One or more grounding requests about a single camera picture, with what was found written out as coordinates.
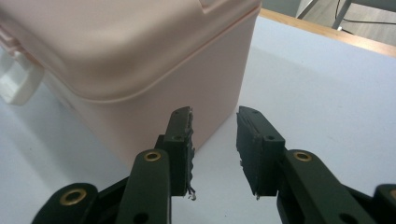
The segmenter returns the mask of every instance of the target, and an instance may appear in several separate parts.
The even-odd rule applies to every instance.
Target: box lid
[[[0,26],[74,94],[108,101],[154,85],[260,3],[2,0]]]

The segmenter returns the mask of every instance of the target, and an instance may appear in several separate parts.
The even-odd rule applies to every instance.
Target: brass screw insert
[[[87,196],[85,189],[70,189],[62,195],[60,204],[69,206],[81,202]]]
[[[160,158],[161,158],[161,153],[156,152],[156,151],[148,152],[148,153],[145,155],[145,160],[146,160],[146,161],[157,161],[157,160],[159,160]]]
[[[294,158],[299,160],[299,161],[312,161],[311,155],[309,155],[306,152],[298,151],[294,152]]]
[[[396,189],[391,190],[390,195],[393,197],[394,200],[396,200]]]

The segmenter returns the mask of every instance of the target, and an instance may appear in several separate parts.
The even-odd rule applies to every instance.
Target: pink plastic box
[[[173,110],[190,105],[199,147],[236,106],[260,8],[260,0],[2,0],[0,93],[23,104],[43,78],[128,165],[154,147]]]

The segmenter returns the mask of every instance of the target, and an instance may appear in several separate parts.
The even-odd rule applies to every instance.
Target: gray floor
[[[303,17],[305,21],[312,21],[323,26],[332,27],[338,0],[318,0],[317,3]],[[373,7],[352,4],[345,19],[355,21],[386,21],[396,22],[396,12],[389,12]],[[343,21],[343,29],[354,35],[373,39],[382,43],[396,46],[396,25],[365,24]]]

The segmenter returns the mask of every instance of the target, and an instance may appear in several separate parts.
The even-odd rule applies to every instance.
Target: table surface
[[[258,18],[238,104],[260,110],[288,149],[317,154],[372,195],[396,183],[395,71],[395,58]],[[25,106],[0,107],[2,223],[29,223],[67,184],[103,189],[129,174],[44,86]],[[251,194],[235,137],[233,114],[197,151],[197,201],[173,198],[173,223],[280,223],[276,199]]]

